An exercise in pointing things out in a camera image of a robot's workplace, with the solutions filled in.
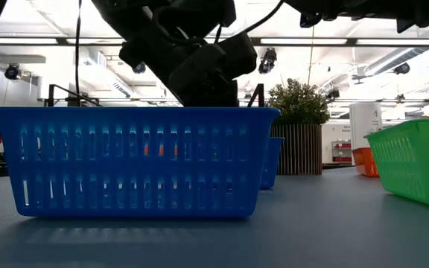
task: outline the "black metal frame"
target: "black metal frame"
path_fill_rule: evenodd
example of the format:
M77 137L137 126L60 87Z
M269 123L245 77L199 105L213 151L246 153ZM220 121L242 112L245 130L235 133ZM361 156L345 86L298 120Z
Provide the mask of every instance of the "black metal frame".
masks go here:
M252 93L251 99L247 104L248 107L251 107L254 103L256 97L258 97L258 107L264 107L264 84L260 83L256 86L256 89Z
M47 100L45 100L45 103L44 103L45 106L47 106L47 107L54 107L54 89L55 88L61 89L61 90L65 91L65 92L68 92L69 94L72 94L72 95L78 97L79 98L79 102L80 102L80 99L83 99L83 100L87 101L88 103L91 103L91 104L94 104L96 106L102 107L100 105L100 101L98 99L95 99L95 101L93 101L92 99L90 99L88 97L84 97L84 96L79 95L79 94L77 94L75 92L72 92L72 91L70 91L68 89L64 89L62 86L58 86L56 84L49 85L49 98Z
M8 46L8 45L18 45L18 46L75 46L74 42L69 42L69 40L73 40L73 37L52 37L52 36L43 36L43 37L24 37L24 39L50 39L50 40L56 40L57 43L51 44L47 42L41 42L41 43L23 43L18 42L18 39L21 37L17 36L5 36L0 37L4 39L14 39L14 43L1 43L2 46ZM121 47L123 45L124 40L119 37L82 37L81 39L85 40L91 40L93 39L94 42L91 43L84 43L81 46L84 47ZM293 40L294 42L289 43L286 41L286 43L279 42L279 40ZM332 40L332 43L328 42L315 42L315 40ZM334 42L337 40L345 40L345 42ZM384 43L384 44L365 44L365 43L359 43L358 41L362 40L392 40L392 41L404 41L404 43L394 42L394 43ZM272 36L260 36L260 37L250 37L251 43L255 47L318 47L318 48L429 48L429 44L421 44L421 41L428 41L429 38L396 38L396 37L388 37L388 38L381 38L381 37L299 37L299 36L279 36L279 37L272 37Z

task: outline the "camera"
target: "camera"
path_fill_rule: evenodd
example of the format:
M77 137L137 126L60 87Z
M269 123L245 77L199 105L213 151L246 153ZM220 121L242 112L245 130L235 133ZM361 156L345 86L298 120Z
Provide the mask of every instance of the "camera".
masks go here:
M4 76L12 81L17 81L21 79L22 71L19 70L19 64L11 63L9 67L6 68Z
M393 69L394 74L408 74L409 71L410 66L408 65L408 63L403 63L402 65L397 66Z
M274 48L268 48L264 56L261 58L261 64L259 64L259 74L268 74L273 70L274 63L277 61L277 53Z
M136 74L143 74L145 73L146 70L147 70L147 67L145 66L145 64L140 63L133 69L133 72Z

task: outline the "wooden planter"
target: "wooden planter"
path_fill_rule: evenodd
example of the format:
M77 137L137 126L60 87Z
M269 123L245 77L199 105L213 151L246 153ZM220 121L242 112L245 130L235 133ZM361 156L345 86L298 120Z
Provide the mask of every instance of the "wooden planter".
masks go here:
M271 136L285 138L279 157L278 175L322 174L322 126L273 125Z

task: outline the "orange basket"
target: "orange basket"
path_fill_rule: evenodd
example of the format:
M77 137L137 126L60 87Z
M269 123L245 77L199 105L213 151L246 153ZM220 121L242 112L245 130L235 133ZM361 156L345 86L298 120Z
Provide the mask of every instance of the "orange basket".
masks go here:
M370 148L358 148L353 150L352 153L354 154L355 167L358 173L372 178L379 177L377 165Z

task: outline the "ceiling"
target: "ceiling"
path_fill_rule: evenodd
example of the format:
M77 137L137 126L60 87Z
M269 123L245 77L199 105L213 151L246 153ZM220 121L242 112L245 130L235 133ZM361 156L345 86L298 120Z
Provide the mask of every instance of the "ceiling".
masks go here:
M236 34L261 17L269 13L277 0L235 0L238 20L228 29L223 29L223 36ZM82 37L119 37L103 21L90 0L83 0ZM288 5L269 21L250 33L251 37L382 37L382 38L417 38L429 37L429 28L411 28L402 34L396 33L396 23L385 19L361 19L351 21L339 18L333 22L321 22L315 28L303 29L299 26L299 13ZM77 1L74 0L8 0L0 18L0 37L68 37L74 36L77 19ZM144 74L134 74L131 67L118 58L119 47L90 47L81 50L82 55L100 52L107 59L109 72L100 74L100 69L82 70L83 91L103 98L122 98L114 90L114 76L132 91L137 98L169 98L165 87L147 70ZM257 47L258 55L266 48ZM321 48L321 47L275 47L278 62L269 73L260 75L257 71L238 78L240 98L246 91L264 83L270 89L278 83L286 83L288 78L295 78L303 83L337 88L340 99L378 100L394 99L403 93L406 98L429 98L429 51L408 60L411 71L396 75L389 72L358 81L352 79L362 67L369 66L385 56L395 56L404 48ZM74 81L74 48L57 46L2 46L0 62L4 56L42 56L44 63L22 61L24 71L30 71L41 77L56 75L59 80ZM348 113L348 101L330 104L332 115L338 117ZM428 103L402 104L384 103L386 113L397 111L417 112Z

